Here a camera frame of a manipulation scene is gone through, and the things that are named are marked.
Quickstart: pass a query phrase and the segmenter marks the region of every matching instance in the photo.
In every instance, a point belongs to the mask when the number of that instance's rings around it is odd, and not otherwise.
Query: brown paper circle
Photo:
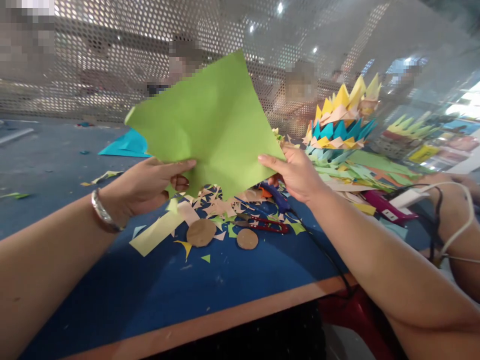
[[[236,243],[244,250],[253,250],[259,244],[259,237],[250,229],[242,229],[236,237]]]
[[[217,231],[215,223],[209,219],[195,221],[186,232],[186,241],[196,248],[203,248],[210,244]]]

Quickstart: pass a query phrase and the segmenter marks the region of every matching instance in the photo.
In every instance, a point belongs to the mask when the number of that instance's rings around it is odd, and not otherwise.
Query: person
[[[285,145],[286,161],[261,154],[289,193],[312,211],[358,283],[385,313],[407,356],[476,359],[480,311],[424,257],[363,215],[322,182],[300,149]],[[144,160],[102,188],[99,200],[118,227],[163,204],[172,182],[196,162]],[[115,240],[83,197],[0,241],[0,358],[18,357],[82,276]]]
[[[439,184],[455,182],[468,188],[473,203],[480,206],[480,185],[467,175],[435,173],[420,178],[418,184]],[[438,235],[445,243],[469,218],[469,206],[463,190],[454,184],[438,186],[443,194],[440,207],[440,225]],[[430,201],[436,207],[440,193],[434,188],[429,191]],[[473,300],[480,303],[480,263],[459,260],[472,259],[480,261],[480,225],[474,221],[448,247],[448,259],[453,278],[457,285]]]

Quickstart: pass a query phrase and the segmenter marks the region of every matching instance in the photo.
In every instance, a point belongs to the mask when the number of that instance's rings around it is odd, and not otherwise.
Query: silver bracelet
[[[115,230],[118,233],[122,232],[123,230],[125,230],[125,228],[118,226],[115,223],[115,221],[113,221],[110,214],[107,212],[107,210],[105,210],[104,206],[100,202],[99,190],[100,190],[99,188],[96,188],[91,193],[91,204],[93,205],[93,208],[95,209],[96,214],[98,215],[100,220],[102,220],[105,224],[111,226],[113,230]]]

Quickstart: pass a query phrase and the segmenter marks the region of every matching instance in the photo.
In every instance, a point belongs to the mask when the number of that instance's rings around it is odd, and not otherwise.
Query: red scissors
[[[266,219],[262,219],[262,218],[259,218],[259,217],[256,217],[256,216],[250,216],[248,214],[239,214],[238,213],[237,216],[239,218],[244,219],[244,221],[234,221],[233,223],[235,225],[238,225],[238,226],[243,227],[243,228],[265,230],[265,231],[270,231],[270,232],[273,232],[273,233],[280,233],[280,234],[286,234],[286,233],[289,232],[289,227],[282,222],[266,220]],[[251,222],[249,222],[249,220],[258,221],[259,223],[267,223],[267,224],[278,225],[280,227],[280,229],[274,228],[274,227],[271,227],[271,226],[254,225]]]

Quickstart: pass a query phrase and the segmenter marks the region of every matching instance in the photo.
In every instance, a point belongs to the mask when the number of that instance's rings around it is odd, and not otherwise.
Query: perforated metal wall
[[[316,104],[361,72],[387,82],[379,119],[442,112],[479,80],[478,41],[417,0],[27,3],[6,0],[0,11],[4,118],[120,124],[147,84],[171,76],[172,40],[197,42],[202,66],[243,48],[271,126],[297,138]],[[398,58],[423,61],[408,94],[397,93],[389,74]]]

